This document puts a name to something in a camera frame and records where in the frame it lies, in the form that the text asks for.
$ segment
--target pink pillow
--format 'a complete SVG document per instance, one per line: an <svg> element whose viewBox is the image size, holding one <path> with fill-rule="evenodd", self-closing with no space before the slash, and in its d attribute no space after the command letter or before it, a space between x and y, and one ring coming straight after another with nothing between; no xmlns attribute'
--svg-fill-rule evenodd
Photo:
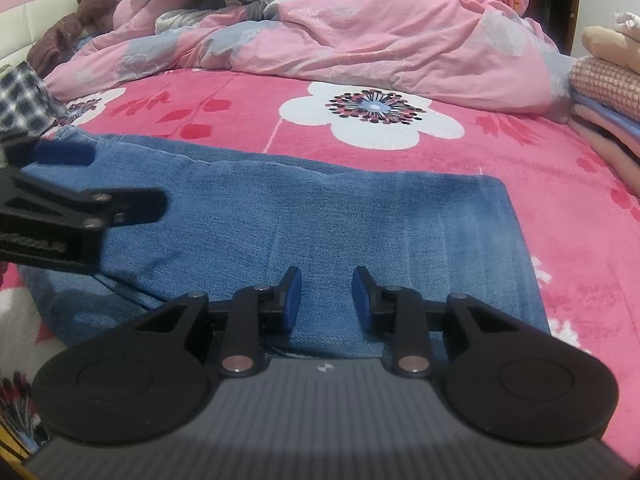
<svg viewBox="0 0 640 480"><path fill-rule="evenodd" d="M113 28L120 28L144 9L151 0L122 0L113 13Z"/></svg>

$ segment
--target white logo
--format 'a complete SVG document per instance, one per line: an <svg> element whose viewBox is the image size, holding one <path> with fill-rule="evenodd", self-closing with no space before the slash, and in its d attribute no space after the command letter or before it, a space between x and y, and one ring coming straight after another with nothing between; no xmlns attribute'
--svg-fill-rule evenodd
<svg viewBox="0 0 640 480"><path fill-rule="evenodd" d="M316 369L323 374L327 374L334 369L334 366L331 363L324 363L323 365L317 366Z"/></svg>

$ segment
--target black and white plaid cloth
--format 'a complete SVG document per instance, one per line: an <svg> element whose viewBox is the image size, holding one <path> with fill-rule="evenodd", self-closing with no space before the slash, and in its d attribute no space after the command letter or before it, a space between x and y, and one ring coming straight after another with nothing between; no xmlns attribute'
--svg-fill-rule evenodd
<svg viewBox="0 0 640 480"><path fill-rule="evenodd" d="M26 61L0 73L0 136L3 132L39 136L65 115L65 105L49 93Z"/></svg>

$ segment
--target stack of folded clothes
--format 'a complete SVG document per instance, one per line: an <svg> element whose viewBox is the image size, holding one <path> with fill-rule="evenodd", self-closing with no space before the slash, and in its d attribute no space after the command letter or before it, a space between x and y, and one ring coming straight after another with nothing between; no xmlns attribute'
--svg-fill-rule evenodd
<svg viewBox="0 0 640 480"><path fill-rule="evenodd" d="M593 57L571 70L569 126L640 196L640 18L616 14L614 29L584 30L582 44Z"/></svg>

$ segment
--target pink folded cloth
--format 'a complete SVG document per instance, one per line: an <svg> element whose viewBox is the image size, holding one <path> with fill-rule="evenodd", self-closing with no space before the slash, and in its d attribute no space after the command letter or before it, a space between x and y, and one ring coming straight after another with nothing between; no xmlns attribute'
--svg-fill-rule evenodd
<svg viewBox="0 0 640 480"><path fill-rule="evenodd" d="M637 156L640 156L640 140L631 135L628 131L620 128L620 126L617 126L604 118L595 110L591 110L584 105L574 105L572 112L575 115L586 119L590 123L597 124L599 127L604 128L611 135L617 137L623 144L626 144L626 146L628 146L628 148Z"/></svg>
<svg viewBox="0 0 640 480"><path fill-rule="evenodd" d="M628 156L613 140L603 137L595 129L569 119L571 129L586 140L594 152L610 165L620 180L635 196L640 197L640 165Z"/></svg>

